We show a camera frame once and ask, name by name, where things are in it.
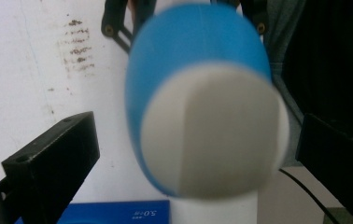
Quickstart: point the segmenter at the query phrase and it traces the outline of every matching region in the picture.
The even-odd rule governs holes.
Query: black cable
[[[331,214],[331,212],[319,201],[319,199],[300,181],[298,180],[295,176],[291,175],[290,173],[286,172],[283,169],[279,169],[279,172],[282,174],[288,176],[290,179],[292,179],[296,184],[299,185],[313,200],[314,202],[319,206],[320,209],[325,213],[325,215],[334,223],[334,224],[339,224],[337,219]]]

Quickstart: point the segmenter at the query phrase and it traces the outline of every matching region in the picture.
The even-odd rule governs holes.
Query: black plastic bracket
[[[56,223],[99,156],[92,112],[55,124],[2,162],[0,223]]]
[[[125,27],[124,17],[128,0],[106,0],[105,11],[101,23],[101,32],[107,37],[111,37],[127,53],[134,42],[134,38],[142,25],[150,18],[156,7],[156,0],[136,0],[134,2],[134,29],[133,33]],[[126,43],[121,37],[122,32],[130,41]]]
[[[211,0],[213,4],[226,4],[237,7],[241,4],[244,16],[255,26],[258,34],[264,35],[269,25],[267,0]]]

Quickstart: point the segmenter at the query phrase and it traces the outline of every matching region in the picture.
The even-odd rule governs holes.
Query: black device
[[[92,112],[55,124],[2,161],[0,224],[56,223],[99,157]]]
[[[296,159],[353,215],[353,1],[306,1],[283,78],[304,113]]]

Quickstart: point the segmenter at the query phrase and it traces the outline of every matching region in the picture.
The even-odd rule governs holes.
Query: white surface
[[[127,55],[102,36],[103,9],[104,1],[0,1],[0,162],[57,121],[92,110],[101,158],[74,202],[165,199],[131,149],[123,104]],[[256,223],[256,193],[171,206],[174,224]]]
[[[188,198],[256,189],[279,169],[288,141],[278,91],[256,72],[221,62],[176,72],[153,96],[141,132],[153,178]]]

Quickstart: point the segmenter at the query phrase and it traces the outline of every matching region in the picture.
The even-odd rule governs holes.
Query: white table
[[[158,2],[162,10],[171,1]],[[167,199],[131,149],[123,104],[128,57],[102,36],[103,11],[104,1],[0,1],[0,162],[59,120],[93,111],[101,158],[73,202]],[[170,200],[174,224],[257,220],[256,192],[225,202]]]

